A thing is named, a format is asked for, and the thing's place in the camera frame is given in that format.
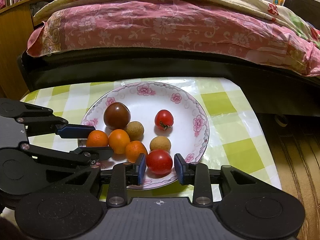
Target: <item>orange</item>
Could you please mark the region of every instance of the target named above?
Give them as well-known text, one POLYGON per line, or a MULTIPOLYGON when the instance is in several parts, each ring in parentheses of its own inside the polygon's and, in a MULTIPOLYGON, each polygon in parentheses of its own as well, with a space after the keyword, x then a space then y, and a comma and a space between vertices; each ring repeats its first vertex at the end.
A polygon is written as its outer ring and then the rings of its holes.
POLYGON ((131 163, 136 162, 140 153, 148 154, 147 149, 140 141, 132 141, 125 147, 125 155, 131 163))
POLYGON ((108 146, 108 135, 103 131, 92 131, 87 139, 87 147, 105 147, 108 146))
POLYGON ((124 154, 128 143, 130 143, 130 137, 124 130, 116 129, 109 135, 109 146, 116 154, 124 154))

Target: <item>table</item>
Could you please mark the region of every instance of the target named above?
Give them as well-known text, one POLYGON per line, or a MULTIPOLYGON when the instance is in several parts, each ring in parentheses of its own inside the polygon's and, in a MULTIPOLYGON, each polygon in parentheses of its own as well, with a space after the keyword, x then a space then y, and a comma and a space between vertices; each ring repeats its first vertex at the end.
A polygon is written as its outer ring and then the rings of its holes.
MULTIPOLYGON (((119 86, 140 82, 164 82, 190 93, 205 110, 210 135, 201 163, 210 169, 232 165, 252 176, 281 189, 280 180, 259 121, 240 87, 224 78, 166 77, 93 82, 46 88, 34 91, 22 101, 48 107, 56 116, 69 123, 79 124, 86 111, 101 96, 119 86)), ((61 139, 55 134, 30 137, 31 144, 61 151, 77 148, 76 139, 61 139)), ((100 197, 105 200, 108 185, 100 197)), ((178 197, 192 199, 193 186, 182 186, 177 181, 151 190, 128 190, 128 197, 178 197)), ((221 200, 218 185, 212 185, 213 200, 221 200)), ((12 220, 12 212, 4 211, 12 220)))

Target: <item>cherry tomato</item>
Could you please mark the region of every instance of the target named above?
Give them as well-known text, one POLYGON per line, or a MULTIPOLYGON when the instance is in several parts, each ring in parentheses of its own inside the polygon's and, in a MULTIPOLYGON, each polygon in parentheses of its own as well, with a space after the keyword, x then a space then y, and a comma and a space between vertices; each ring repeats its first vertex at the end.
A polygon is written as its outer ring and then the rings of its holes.
POLYGON ((160 110, 155 118, 155 125, 160 130, 167 130, 173 125, 173 116, 168 110, 160 110))
POLYGON ((172 169, 172 158, 164 150, 153 150, 147 155, 147 166, 154 174, 165 175, 172 169))

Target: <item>white plate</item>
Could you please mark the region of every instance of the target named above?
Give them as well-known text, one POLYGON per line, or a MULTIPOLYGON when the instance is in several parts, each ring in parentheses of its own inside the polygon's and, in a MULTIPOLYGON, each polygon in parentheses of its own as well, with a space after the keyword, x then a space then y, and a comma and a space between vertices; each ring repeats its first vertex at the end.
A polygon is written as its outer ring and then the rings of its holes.
MULTIPOLYGON (((125 104, 131 113, 131 121, 139 121, 144 127, 142 143, 150 152, 150 141, 158 136, 167 136, 171 141, 170 155, 180 153, 189 162, 198 162, 203 155, 209 139, 209 124, 201 105, 187 92, 172 85, 159 82, 138 82, 116 88, 96 101, 83 117, 81 124, 93 125, 97 130, 109 130, 103 122, 107 106, 113 102, 125 104), (154 123, 156 114, 166 109, 174 118, 172 128, 161 131, 154 123)), ((85 146, 86 140, 78 140, 85 146)), ((111 169, 115 164, 126 161, 125 155, 114 155, 103 165, 111 169)), ((129 186, 134 189, 152 189, 177 180, 174 167, 171 173, 160 177, 146 169, 143 185, 129 186)))

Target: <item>pink floral blanket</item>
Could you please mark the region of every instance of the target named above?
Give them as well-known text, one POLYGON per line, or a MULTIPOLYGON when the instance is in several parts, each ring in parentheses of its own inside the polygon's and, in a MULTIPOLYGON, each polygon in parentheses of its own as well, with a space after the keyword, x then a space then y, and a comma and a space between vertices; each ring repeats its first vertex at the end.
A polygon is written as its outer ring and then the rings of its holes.
POLYGON ((316 45, 271 20, 206 1, 118 0, 54 12, 28 41, 40 57, 73 49, 150 47, 211 52, 320 75, 316 45))

